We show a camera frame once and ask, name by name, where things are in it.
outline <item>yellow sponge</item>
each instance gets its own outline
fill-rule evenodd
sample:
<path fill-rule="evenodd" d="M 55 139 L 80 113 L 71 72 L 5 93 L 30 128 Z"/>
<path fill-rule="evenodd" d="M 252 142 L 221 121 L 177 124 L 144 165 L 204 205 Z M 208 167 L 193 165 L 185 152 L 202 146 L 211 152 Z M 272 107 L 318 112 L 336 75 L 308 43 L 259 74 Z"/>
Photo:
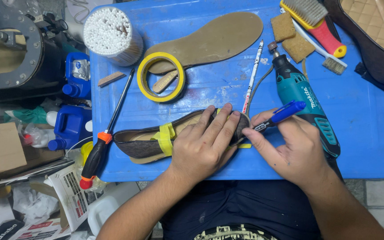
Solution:
<path fill-rule="evenodd" d="M 296 63 L 299 63 L 315 50 L 315 47 L 300 36 L 300 34 L 296 34 L 293 38 L 283 41 L 282 47 L 290 54 Z"/>
<path fill-rule="evenodd" d="M 293 25 L 293 19 L 288 12 L 270 19 L 272 30 L 274 31 L 275 41 L 292 38 L 296 35 L 296 30 Z"/>

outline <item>blue marker pen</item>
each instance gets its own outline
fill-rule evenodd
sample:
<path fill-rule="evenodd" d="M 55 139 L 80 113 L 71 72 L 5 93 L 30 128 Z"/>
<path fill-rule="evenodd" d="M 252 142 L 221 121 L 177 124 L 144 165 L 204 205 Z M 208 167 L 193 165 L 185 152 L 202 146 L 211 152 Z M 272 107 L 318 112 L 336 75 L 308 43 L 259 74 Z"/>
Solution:
<path fill-rule="evenodd" d="M 267 128 L 274 127 L 277 123 L 284 121 L 285 119 L 293 116 L 294 114 L 300 112 L 301 110 L 305 109 L 306 103 L 303 101 L 291 101 L 284 106 L 280 107 L 276 111 L 274 111 L 274 115 L 263 121 L 262 123 L 255 126 L 253 129 L 263 133 Z M 246 137 L 243 137 L 239 139 L 236 143 L 232 144 L 232 146 L 235 146 L 242 142 Z"/>

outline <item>screwdriver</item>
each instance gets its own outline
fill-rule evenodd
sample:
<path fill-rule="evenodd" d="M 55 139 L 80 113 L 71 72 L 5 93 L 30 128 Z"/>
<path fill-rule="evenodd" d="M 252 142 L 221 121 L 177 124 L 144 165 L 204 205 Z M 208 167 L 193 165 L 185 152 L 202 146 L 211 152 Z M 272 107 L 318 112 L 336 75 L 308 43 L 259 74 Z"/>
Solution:
<path fill-rule="evenodd" d="M 104 132 L 99 132 L 97 134 L 97 143 L 93 146 L 93 149 L 91 150 L 90 154 L 87 157 L 87 160 L 85 161 L 84 168 L 82 170 L 81 174 L 81 181 L 79 182 L 79 185 L 82 189 L 88 189 L 91 188 L 93 185 L 93 179 L 96 177 L 96 171 L 99 167 L 99 163 L 101 158 L 104 156 L 104 151 L 106 150 L 106 146 L 110 143 L 112 140 L 112 134 L 110 134 L 110 129 L 112 128 L 112 125 L 114 123 L 115 117 L 118 114 L 118 111 L 120 110 L 122 100 L 124 99 L 125 94 L 127 93 L 128 86 L 130 85 L 131 80 L 133 79 L 134 75 L 134 68 L 130 72 L 130 76 L 128 76 L 128 80 L 125 83 L 124 90 L 122 91 L 122 94 L 120 96 L 120 100 L 118 101 L 118 104 L 115 107 L 114 114 L 112 115 L 109 125 L 106 128 Z"/>

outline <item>makita rotary tool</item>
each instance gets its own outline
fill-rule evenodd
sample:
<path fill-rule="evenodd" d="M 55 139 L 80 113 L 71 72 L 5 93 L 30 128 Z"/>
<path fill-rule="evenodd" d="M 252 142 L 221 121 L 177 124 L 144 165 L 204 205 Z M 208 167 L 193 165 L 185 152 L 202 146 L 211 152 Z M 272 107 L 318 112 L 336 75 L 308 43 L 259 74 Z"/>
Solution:
<path fill-rule="evenodd" d="M 296 115 L 320 130 L 325 157 L 333 168 L 337 168 L 335 160 L 340 155 L 340 144 L 333 128 L 306 77 L 287 60 L 285 54 L 280 55 L 276 50 L 277 47 L 276 42 L 268 45 L 269 51 L 274 55 L 272 63 L 276 72 L 278 95 L 283 104 L 292 100 L 306 102 L 305 109 Z"/>

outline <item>pencil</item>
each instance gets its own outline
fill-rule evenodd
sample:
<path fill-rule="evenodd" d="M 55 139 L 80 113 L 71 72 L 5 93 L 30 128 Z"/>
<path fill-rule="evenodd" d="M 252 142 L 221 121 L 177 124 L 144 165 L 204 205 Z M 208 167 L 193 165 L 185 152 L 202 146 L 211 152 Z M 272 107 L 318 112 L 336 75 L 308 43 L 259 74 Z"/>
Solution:
<path fill-rule="evenodd" d="M 247 95 L 245 96 L 244 106 L 242 112 L 247 110 L 248 99 L 250 98 L 251 90 L 253 89 L 254 79 L 256 77 L 257 67 L 259 66 L 260 55 L 262 54 L 263 40 L 260 41 L 259 49 L 257 50 L 256 60 L 254 61 L 253 71 L 251 72 L 250 83 L 248 84 Z"/>

